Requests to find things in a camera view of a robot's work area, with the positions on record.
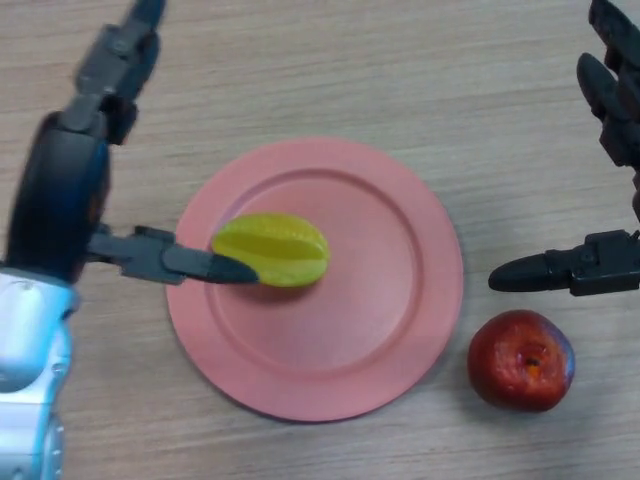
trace pink plate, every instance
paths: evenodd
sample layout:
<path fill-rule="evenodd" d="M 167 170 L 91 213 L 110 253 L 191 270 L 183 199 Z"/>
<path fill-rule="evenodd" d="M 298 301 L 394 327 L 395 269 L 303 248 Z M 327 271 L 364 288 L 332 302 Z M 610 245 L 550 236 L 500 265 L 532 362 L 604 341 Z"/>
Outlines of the pink plate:
<path fill-rule="evenodd" d="M 287 212 L 326 236 L 314 286 L 168 287 L 178 338 L 222 392 L 267 415 L 330 421 L 381 407 L 433 366 L 460 311 L 463 267 L 443 206 L 371 147 L 306 138 L 259 148 L 215 175 L 181 218 L 182 244 L 210 249 L 229 219 Z"/>

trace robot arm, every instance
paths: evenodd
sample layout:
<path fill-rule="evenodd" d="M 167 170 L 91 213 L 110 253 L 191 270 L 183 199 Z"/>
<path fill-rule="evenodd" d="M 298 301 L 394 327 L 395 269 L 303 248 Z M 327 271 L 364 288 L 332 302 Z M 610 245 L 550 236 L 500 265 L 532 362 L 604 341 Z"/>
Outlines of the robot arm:
<path fill-rule="evenodd" d="M 577 67 L 580 89 L 602 123 L 600 144 L 618 167 L 631 167 L 640 220 L 640 30 L 609 0 L 592 0 L 589 23 L 607 47 L 604 65 L 584 53 Z M 548 250 L 495 269 L 489 287 L 503 292 L 569 289 L 574 296 L 640 286 L 640 232 L 587 235 L 583 245 Z"/>
<path fill-rule="evenodd" d="M 137 0 L 120 25 L 105 26 L 77 70 L 76 95 L 33 139 L 0 261 L 0 480 L 62 477 L 54 405 L 71 366 L 67 319 L 86 263 L 170 285 L 258 282 L 243 263 L 178 245 L 171 232 L 136 227 L 116 237 L 101 224 L 109 148 L 125 142 L 138 116 L 164 8 L 165 0 Z"/>

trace apple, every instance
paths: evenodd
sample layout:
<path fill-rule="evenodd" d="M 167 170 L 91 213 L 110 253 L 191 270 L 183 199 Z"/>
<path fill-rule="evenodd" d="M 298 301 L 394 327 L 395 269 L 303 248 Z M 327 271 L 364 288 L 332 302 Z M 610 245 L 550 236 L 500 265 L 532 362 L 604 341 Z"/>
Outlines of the apple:
<path fill-rule="evenodd" d="M 575 355 L 567 337 L 548 318 L 510 310 L 473 336 L 467 372 L 475 392 L 496 407 L 545 412 L 567 394 Z"/>

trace wooden table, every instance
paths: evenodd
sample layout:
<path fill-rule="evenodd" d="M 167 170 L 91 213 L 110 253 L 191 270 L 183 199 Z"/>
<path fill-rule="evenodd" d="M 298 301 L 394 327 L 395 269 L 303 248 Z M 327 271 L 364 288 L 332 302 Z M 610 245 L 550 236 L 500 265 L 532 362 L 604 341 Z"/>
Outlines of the wooden table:
<path fill-rule="evenodd" d="M 6 225 L 41 117 L 125 0 L 0 0 L 0 204 Z M 416 171 L 450 212 L 466 294 L 440 366 L 363 418 L 322 426 L 259 418 L 217 394 L 183 355 L 161 286 L 92 266 L 72 318 L 60 398 L 66 480 L 636 480 L 640 294 L 497 294 L 504 261 L 569 248 L 638 221 L 632 172 L 598 145 L 575 75 L 604 48 L 576 0 L 181 0 L 114 150 L 107 221 L 174 229 L 205 179 L 259 145 L 339 135 Z M 635 21 L 633 0 L 618 5 Z M 574 385 L 535 418 L 483 404 L 466 347 L 510 308 L 548 315 L 573 342 Z"/>

